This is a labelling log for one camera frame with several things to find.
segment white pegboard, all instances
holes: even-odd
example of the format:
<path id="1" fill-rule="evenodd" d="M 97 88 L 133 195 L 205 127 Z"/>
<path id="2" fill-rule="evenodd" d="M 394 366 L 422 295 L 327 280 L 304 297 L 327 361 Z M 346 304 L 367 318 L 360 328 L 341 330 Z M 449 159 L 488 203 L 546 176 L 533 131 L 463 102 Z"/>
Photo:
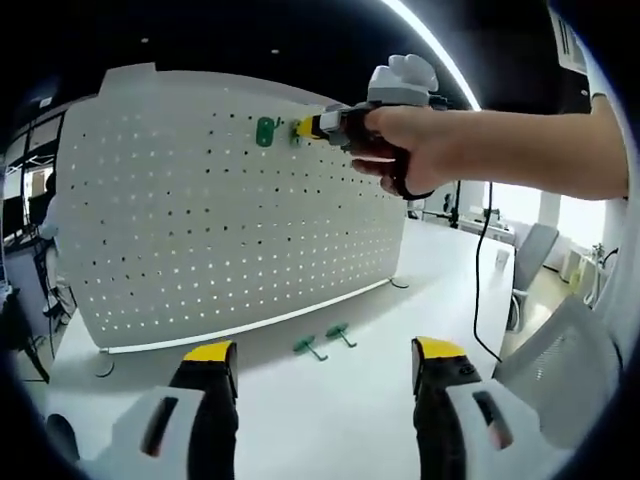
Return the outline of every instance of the white pegboard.
<path id="1" fill-rule="evenodd" d="M 404 202 L 288 125 L 318 112 L 155 74 L 66 114 L 60 247 L 102 348 L 210 334 L 277 317 L 395 272 Z M 269 148 L 258 118 L 280 117 Z"/>

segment black ceiling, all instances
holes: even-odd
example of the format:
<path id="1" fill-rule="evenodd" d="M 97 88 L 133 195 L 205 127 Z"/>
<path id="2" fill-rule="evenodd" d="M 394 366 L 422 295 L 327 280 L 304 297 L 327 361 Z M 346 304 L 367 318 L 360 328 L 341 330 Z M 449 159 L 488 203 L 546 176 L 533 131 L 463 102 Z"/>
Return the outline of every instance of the black ceiling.
<path id="1" fill-rule="evenodd" d="M 366 94 L 376 65 L 390 54 L 418 53 L 436 66 L 440 93 L 465 107 L 430 49 L 380 0 L 191 3 L 59 1 L 18 6 L 22 12 L 14 3 L 2 125 L 43 80 L 59 81 L 55 105 L 95 93 L 107 68 L 149 61 L 159 69 L 270 79 L 355 103 Z M 579 98 L 584 79 L 558 66 L 545 2 L 404 3 L 456 60 L 483 108 L 529 113 L 586 108 Z"/>

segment tabletop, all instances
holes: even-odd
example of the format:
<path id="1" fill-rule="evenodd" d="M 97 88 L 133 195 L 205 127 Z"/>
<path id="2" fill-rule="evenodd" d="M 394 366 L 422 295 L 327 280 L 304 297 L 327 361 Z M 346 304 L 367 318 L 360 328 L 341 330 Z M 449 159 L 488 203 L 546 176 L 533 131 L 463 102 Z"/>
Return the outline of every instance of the tabletop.
<path id="1" fill-rule="evenodd" d="M 483 378 L 495 360 L 475 341 L 476 235 L 407 220 L 391 284 L 275 325 L 231 337 L 238 344 L 238 478 L 419 478 L 412 423 L 411 339 L 431 336 L 465 348 Z M 503 269 L 496 254 L 510 252 Z M 500 351 L 513 285 L 513 248 L 485 239 L 480 261 L 478 334 Z M 349 323 L 350 349 L 324 341 Z M 293 344 L 315 334 L 329 356 L 295 356 Z M 80 455 L 111 441 L 113 422 L 146 390 L 166 385 L 194 345 L 114 355 L 113 373 L 96 378 L 98 349 L 80 313 L 70 321 L 51 369 L 47 414 L 64 415 Z"/>

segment white chair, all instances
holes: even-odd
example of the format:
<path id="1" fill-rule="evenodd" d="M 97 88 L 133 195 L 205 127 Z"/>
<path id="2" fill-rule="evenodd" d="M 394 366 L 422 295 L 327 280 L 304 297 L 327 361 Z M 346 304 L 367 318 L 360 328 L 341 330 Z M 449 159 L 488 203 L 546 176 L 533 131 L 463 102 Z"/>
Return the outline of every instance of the white chair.
<path id="1" fill-rule="evenodd" d="M 494 378 L 537 411 L 550 443 L 575 448 L 615 392 L 619 372 L 606 327 L 571 295 L 498 364 Z"/>
<path id="2" fill-rule="evenodd" d="M 527 290 L 542 268 L 557 238 L 558 229 L 536 223 L 531 227 L 529 235 L 516 252 L 508 330 L 522 330 L 524 322 L 521 312 L 528 296 Z"/>

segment led light strip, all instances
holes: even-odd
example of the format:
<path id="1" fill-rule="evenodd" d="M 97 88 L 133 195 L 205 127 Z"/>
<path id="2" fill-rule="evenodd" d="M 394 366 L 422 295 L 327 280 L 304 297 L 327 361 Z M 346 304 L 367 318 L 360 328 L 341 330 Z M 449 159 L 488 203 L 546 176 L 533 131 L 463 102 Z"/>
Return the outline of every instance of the led light strip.
<path id="1" fill-rule="evenodd" d="M 451 55 L 447 53 L 442 44 L 438 41 L 438 39 L 431 33 L 431 30 L 427 28 L 427 26 L 420 21 L 416 15 L 409 10 L 405 4 L 403 4 L 400 0 L 381 0 L 385 5 L 387 5 L 391 10 L 393 10 L 396 14 L 398 14 L 411 28 L 415 30 L 415 32 L 422 37 L 422 39 L 429 45 L 429 47 L 434 51 L 434 53 L 438 56 L 440 61 L 444 64 L 444 66 L 449 70 L 451 76 L 462 90 L 465 98 L 471 105 L 471 109 L 479 112 L 482 110 L 480 108 L 480 104 L 476 99 L 476 96 L 471 91 L 471 87 L 465 80 L 462 72 L 451 58 Z"/>
<path id="2" fill-rule="evenodd" d="M 343 300 L 347 300 L 348 298 L 356 297 L 361 293 L 368 292 L 369 290 L 373 290 L 374 288 L 379 287 L 380 285 L 384 285 L 385 283 L 389 283 L 389 280 L 388 279 L 380 280 L 372 285 L 369 285 L 364 288 L 360 288 L 358 290 L 347 293 L 345 295 L 341 295 L 336 298 L 332 298 L 331 300 L 327 300 L 325 302 L 321 302 L 316 305 L 311 305 L 310 307 L 305 307 L 300 310 L 296 310 L 294 312 L 278 315 L 277 317 L 268 318 L 266 320 L 260 320 L 258 322 L 250 323 L 248 325 L 242 325 L 240 327 L 228 328 L 226 330 L 220 330 L 219 332 L 205 333 L 203 335 L 196 335 L 193 337 L 178 338 L 176 340 L 167 340 L 164 342 L 147 343 L 144 345 L 128 345 L 124 347 L 109 347 L 109 348 L 101 349 L 100 351 L 106 352 L 106 353 L 144 352 L 146 350 L 156 350 L 159 348 L 176 347 L 179 345 L 187 345 L 189 343 L 198 343 L 198 342 L 204 342 L 207 340 L 213 340 L 215 338 L 228 337 L 230 335 L 235 335 L 242 332 L 248 332 L 249 330 L 255 330 L 256 328 L 259 328 L 259 327 L 266 327 L 267 325 L 273 325 L 274 323 L 279 323 L 293 317 L 304 315 L 305 313 L 310 313 L 315 310 L 328 307 L 329 305 L 342 302 Z"/>

